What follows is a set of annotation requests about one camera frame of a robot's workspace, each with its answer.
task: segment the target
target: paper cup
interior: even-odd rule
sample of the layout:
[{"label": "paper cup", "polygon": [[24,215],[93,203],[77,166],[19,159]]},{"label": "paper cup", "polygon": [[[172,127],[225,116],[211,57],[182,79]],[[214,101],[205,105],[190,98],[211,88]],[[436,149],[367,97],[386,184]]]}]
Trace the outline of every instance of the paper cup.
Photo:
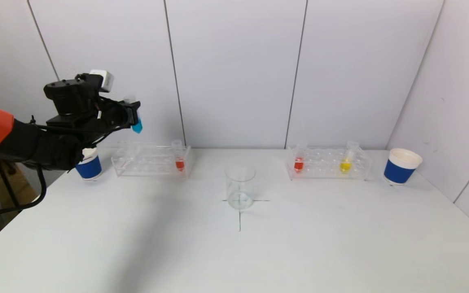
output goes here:
[{"label": "paper cup", "polygon": [[423,158],[415,152],[392,149],[385,167],[385,179],[391,185],[403,185],[422,162]]},{"label": "paper cup", "polygon": [[84,180],[97,178],[102,172],[97,149],[83,149],[82,154],[84,159],[75,166],[75,169]]}]

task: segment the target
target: black cable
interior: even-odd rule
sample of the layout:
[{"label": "black cable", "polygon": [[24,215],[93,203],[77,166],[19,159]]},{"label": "black cable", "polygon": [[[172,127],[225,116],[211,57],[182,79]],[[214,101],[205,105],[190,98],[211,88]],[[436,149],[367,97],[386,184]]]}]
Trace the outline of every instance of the black cable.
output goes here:
[{"label": "black cable", "polygon": [[0,210],[0,215],[25,210],[26,208],[33,208],[34,206],[37,206],[37,204],[39,204],[41,201],[43,201],[46,195],[46,182],[44,180],[43,168],[41,167],[41,165],[37,165],[37,176],[39,177],[39,182],[41,183],[41,194],[39,195],[39,198],[31,203],[24,204],[22,206],[17,206],[15,208],[4,208]]}]

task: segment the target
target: test tube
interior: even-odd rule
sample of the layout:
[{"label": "test tube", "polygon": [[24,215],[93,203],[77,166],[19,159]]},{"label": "test tube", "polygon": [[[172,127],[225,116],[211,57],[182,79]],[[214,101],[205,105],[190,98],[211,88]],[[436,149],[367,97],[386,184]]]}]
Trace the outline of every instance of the test tube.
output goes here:
[{"label": "test tube", "polygon": [[173,155],[175,156],[175,165],[177,166],[177,169],[179,171],[183,171],[186,165],[184,163],[185,148],[182,146],[182,141],[180,139],[172,141],[171,149],[173,150]]},{"label": "test tube", "polygon": [[356,155],[357,149],[359,149],[359,143],[355,141],[348,141],[346,143],[346,151],[339,168],[343,174],[348,174],[352,169],[352,161]]},{"label": "test tube", "polygon": [[294,148],[294,171],[300,173],[305,164],[305,151],[307,150],[307,142],[301,141]]}]

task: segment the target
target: glass beaker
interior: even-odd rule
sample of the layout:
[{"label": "glass beaker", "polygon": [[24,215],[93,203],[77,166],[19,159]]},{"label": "glass beaker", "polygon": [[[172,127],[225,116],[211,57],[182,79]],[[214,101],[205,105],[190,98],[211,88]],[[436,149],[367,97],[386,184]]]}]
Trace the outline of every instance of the glass beaker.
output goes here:
[{"label": "glass beaker", "polygon": [[256,171],[251,165],[233,164],[226,169],[227,202],[237,210],[253,205]]}]

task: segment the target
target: robotic arm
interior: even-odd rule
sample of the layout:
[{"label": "robotic arm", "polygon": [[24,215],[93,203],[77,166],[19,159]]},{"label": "robotic arm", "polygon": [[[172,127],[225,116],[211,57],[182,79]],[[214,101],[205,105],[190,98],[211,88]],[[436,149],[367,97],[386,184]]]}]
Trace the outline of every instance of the robotic arm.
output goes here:
[{"label": "robotic arm", "polygon": [[112,132],[139,123],[140,102],[117,102],[99,95],[109,92],[112,82],[109,72],[92,70],[49,83],[44,93],[54,102],[58,115],[46,125],[37,125],[33,116],[30,123],[23,123],[0,110],[0,158],[37,169],[42,184],[35,202],[0,214],[30,208],[44,198],[42,169],[70,170],[82,160],[84,148],[93,148]]}]

